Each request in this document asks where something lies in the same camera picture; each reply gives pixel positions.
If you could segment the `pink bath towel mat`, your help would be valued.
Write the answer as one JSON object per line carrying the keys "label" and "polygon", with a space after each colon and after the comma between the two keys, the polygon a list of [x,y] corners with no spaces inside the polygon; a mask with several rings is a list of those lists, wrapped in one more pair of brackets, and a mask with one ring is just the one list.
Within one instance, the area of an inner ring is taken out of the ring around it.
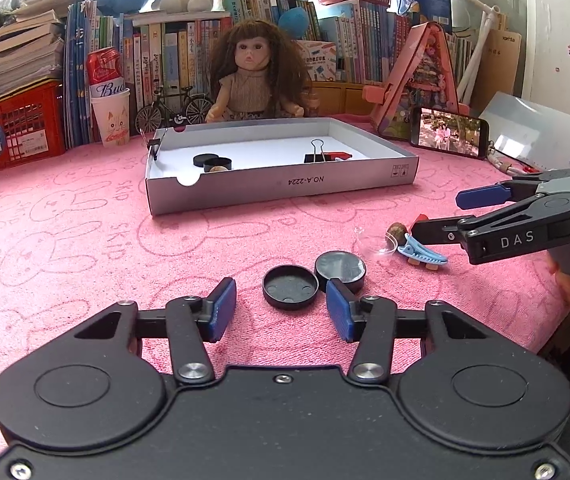
{"label": "pink bath towel mat", "polygon": [[215,365],[347,363],[352,353],[324,304],[281,313],[260,289],[272,266],[312,266],[333,249],[365,260],[370,292],[407,309],[448,300],[533,350],[569,314],[540,255],[472,266],[448,246],[446,266],[428,271],[397,255],[364,257],[355,246],[357,226],[385,229],[418,214],[449,214],[458,190],[498,180],[485,162],[422,152],[407,186],[159,217],[148,210],[145,169],[145,148],[134,140],[0,173],[0,373],[116,300],[159,308],[228,275],[238,307],[210,347]]}

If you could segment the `white paper cup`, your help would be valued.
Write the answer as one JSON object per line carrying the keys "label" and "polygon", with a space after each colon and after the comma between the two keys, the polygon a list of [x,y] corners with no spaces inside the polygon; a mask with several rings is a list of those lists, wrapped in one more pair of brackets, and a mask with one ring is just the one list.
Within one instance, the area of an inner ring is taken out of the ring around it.
{"label": "white paper cup", "polygon": [[125,90],[91,99],[94,118],[105,148],[125,145],[130,140],[129,98],[130,91]]}

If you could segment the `stack of books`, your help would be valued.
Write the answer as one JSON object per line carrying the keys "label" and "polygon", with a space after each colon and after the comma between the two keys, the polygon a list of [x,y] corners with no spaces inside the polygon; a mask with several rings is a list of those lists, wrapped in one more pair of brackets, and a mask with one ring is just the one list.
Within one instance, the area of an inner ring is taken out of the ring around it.
{"label": "stack of books", "polygon": [[62,69],[64,18],[81,0],[0,2],[0,96]]}

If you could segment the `red plastic basket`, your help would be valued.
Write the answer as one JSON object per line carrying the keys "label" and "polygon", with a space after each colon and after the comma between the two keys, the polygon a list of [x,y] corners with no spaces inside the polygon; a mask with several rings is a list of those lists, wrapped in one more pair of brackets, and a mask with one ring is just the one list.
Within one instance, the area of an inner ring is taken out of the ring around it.
{"label": "red plastic basket", "polygon": [[0,170],[65,152],[61,81],[44,79],[0,99]]}

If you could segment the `white pipe stand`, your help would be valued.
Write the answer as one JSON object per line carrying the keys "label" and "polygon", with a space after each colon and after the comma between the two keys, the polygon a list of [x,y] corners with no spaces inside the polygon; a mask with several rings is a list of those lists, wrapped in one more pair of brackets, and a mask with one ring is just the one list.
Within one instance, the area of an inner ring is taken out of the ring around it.
{"label": "white pipe stand", "polygon": [[478,39],[476,42],[476,47],[472,51],[471,58],[466,67],[463,77],[457,86],[457,96],[458,102],[469,105],[472,92],[474,92],[475,83],[478,75],[478,70],[481,63],[482,52],[486,40],[489,37],[489,32],[498,26],[498,17],[501,14],[501,10],[498,6],[488,6],[480,0],[467,0],[474,6],[477,6],[481,10],[481,20],[480,28],[478,32]]}

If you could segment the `clear plastic folder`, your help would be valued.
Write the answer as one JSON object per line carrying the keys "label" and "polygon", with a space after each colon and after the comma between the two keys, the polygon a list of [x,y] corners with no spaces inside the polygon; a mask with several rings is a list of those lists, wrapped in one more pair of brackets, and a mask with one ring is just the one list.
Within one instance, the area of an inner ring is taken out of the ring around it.
{"label": "clear plastic folder", "polygon": [[480,114],[501,154],[539,170],[570,167],[570,115],[503,92]]}

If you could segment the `large black binder clip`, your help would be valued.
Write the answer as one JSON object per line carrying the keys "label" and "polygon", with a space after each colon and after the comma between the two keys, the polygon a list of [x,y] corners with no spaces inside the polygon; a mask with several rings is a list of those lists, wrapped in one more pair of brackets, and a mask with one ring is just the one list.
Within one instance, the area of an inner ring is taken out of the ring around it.
{"label": "large black binder clip", "polygon": [[303,162],[305,164],[315,164],[316,162],[329,162],[331,156],[324,151],[324,140],[321,138],[312,139],[310,141],[312,153],[306,154]]}

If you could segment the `red Budweiser can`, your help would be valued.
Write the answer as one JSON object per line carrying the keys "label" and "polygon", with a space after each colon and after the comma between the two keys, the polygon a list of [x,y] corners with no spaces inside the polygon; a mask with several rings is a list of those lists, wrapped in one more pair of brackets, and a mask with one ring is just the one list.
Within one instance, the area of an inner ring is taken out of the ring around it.
{"label": "red Budweiser can", "polygon": [[106,98],[126,90],[120,54],[114,47],[90,52],[86,67],[92,98]]}

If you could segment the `black round lid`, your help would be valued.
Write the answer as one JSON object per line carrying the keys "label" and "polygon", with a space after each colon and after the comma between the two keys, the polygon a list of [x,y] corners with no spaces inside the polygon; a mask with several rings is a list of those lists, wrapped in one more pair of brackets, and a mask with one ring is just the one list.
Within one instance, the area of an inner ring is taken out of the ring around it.
{"label": "black round lid", "polygon": [[211,154],[211,153],[198,154],[193,157],[193,164],[196,167],[203,168],[209,159],[214,159],[217,157],[218,157],[217,154]]}
{"label": "black round lid", "polygon": [[262,292],[265,301],[282,311],[298,311],[314,302],[319,280],[310,270],[294,264],[275,266],[264,274]]}

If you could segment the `black round tin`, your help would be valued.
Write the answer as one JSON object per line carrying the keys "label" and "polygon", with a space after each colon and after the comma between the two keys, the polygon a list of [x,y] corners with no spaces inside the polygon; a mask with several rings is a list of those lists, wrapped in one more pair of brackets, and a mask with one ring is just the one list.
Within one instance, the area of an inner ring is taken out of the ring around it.
{"label": "black round tin", "polygon": [[366,265],[359,256],[342,250],[325,252],[314,263],[314,274],[322,292],[332,278],[338,278],[351,292],[359,292],[364,286],[366,272]]}

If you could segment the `label sticker box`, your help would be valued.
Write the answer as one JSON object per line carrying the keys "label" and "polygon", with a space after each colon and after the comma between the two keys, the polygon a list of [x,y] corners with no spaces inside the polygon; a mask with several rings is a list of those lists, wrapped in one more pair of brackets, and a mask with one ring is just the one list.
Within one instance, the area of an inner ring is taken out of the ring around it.
{"label": "label sticker box", "polygon": [[334,82],[337,79],[336,46],[327,41],[295,40],[312,81]]}

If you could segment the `binder clip on tray edge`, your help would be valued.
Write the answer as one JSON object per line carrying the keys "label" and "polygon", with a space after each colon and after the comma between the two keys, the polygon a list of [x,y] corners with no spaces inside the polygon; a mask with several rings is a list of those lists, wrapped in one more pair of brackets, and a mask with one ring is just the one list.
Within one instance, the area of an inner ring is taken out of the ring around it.
{"label": "binder clip on tray edge", "polygon": [[143,138],[148,155],[154,160],[157,159],[160,145],[163,143],[163,139],[165,139],[167,131],[167,128],[160,128],[155,131],[144,131],[143,129],[140,129],[140,135]]}

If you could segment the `white cardboard tray box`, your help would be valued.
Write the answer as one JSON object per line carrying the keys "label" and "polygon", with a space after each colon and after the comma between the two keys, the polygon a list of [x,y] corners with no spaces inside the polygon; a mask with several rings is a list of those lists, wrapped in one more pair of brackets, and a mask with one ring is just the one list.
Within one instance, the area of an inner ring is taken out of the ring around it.
{"label": "white cardboard tray box", "polygon": [[[145,188],[149,212],[163,214],[282,198],[408,185],[419,158],[401,146],[334,118],[262,119],[167,128],[157,159],[148,155]],[[348,160],[305,164],[310,141]],[[193,157],[211,153],[203,168]],[[208,172],[212,166],[229,171]]]}

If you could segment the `pink triangular dollhouse box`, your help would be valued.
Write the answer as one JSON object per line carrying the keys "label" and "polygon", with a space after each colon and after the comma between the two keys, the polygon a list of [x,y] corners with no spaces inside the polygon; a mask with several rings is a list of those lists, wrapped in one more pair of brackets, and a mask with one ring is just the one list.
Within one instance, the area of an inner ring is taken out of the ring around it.
{"label": "pink triangular dollhouse box", "polygon": [[369,84],[362,98],[373,104],[370,124],[378,136],[392,136],[411,122],[416,107],[469,114],[456,92],[450,49],[443,28],[436,22],[415,25],[382,83]]}

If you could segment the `clear plastic dome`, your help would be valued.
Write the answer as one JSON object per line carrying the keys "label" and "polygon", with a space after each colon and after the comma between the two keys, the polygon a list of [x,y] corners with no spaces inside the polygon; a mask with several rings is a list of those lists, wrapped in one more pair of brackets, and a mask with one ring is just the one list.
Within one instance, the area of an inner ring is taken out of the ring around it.
{"label": "clear plastic dome", "polygon": [[386,230],[379,228],[355,228],[355,246],[364,257],[383,258],[398,250],[397,240]]}

